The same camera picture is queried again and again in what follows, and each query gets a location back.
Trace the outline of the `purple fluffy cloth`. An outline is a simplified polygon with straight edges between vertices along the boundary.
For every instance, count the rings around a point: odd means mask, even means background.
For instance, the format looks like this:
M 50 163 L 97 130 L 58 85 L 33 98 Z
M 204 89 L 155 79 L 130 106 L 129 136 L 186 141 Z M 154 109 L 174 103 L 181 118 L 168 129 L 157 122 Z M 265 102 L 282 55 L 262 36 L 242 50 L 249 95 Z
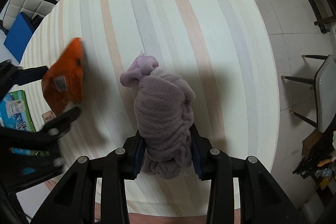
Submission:
M 138 56 L 120 83 L 138 87 L 134 113 L 146 143 L 143 173 L 164 180 L 178 177 L 192 161 L 194 91 L 181 76 L 160 68 L 153 56 Z

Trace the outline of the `brown wooden chair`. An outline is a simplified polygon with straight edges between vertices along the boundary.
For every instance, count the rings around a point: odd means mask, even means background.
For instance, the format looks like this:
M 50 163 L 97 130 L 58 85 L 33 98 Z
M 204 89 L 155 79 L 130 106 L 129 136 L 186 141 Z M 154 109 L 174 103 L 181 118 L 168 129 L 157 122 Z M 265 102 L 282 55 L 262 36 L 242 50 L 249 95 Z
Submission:
M 335 22 L 335 9 L 329 0 L 307 0 L 315 16 L 314 25 L 319 28 L 322 34 L 331 30 L 326 26 Z

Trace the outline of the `white quilted chair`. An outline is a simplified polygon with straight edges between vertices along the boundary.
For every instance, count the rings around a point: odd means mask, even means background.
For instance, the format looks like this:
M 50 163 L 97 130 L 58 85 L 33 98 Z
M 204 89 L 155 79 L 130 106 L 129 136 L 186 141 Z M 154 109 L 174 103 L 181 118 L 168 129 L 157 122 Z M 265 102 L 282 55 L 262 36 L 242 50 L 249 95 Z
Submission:
M 37 28 L 42 19 L 52 11 L 57 3 L 56 0 L 9 0 L 1 19 L 1 29 L 5 33 L 9 32 L 21 12 L 28 16 L 31 24 Z

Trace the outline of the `cardboard box with blue print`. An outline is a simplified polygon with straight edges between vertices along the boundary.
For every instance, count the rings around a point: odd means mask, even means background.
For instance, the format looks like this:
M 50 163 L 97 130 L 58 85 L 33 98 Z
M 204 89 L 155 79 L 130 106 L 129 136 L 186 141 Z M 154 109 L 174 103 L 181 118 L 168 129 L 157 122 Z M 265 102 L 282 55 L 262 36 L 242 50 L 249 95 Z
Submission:
M 35 132 L 25 91 L 9 92 L 1 101 L 1 127 Z

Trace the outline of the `striped cream tablecloth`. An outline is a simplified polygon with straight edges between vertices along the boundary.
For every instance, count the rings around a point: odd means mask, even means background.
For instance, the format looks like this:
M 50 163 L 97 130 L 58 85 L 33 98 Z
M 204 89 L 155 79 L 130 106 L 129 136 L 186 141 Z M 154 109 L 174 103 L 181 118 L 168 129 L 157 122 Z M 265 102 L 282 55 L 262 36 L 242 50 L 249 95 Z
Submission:
M 272 47 L 255 0 L 60 0 L 33 34 L 20 65 L 51 66 L 68 43 L 84 48 L 81 115 L 60 139 L 66 166 L 102 157 L 135 134 L 135 88 L 120 75 L 140 55 L 193 89 L 200 135 L 271 169 L 280 118 Z

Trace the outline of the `grey padded chair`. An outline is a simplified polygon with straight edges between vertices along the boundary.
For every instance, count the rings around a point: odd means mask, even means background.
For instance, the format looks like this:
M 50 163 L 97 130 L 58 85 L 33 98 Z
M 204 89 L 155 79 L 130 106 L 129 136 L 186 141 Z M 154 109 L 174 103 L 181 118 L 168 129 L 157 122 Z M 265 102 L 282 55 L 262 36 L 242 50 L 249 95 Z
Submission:
M 335 55 L 301 55 L 304 59 L 323 60 L 313 79 L 293 76 L 281 76 L 282 80 L 310 85 L 314 90 L 317 121 L 314 122 L 297 112 L 290 114 L 324 133 L 335 117 Z

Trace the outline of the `orange snack bag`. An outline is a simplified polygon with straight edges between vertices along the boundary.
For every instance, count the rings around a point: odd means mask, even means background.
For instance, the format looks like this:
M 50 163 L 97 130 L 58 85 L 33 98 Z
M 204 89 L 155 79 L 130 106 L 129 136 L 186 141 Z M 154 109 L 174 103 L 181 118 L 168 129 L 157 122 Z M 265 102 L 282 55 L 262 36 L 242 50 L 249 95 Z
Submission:
M 70 41 L 42 78 L 42 93 L 52 112 L 59 116 L 69 103 L 83 99 L 83 47 L 80 38 Z

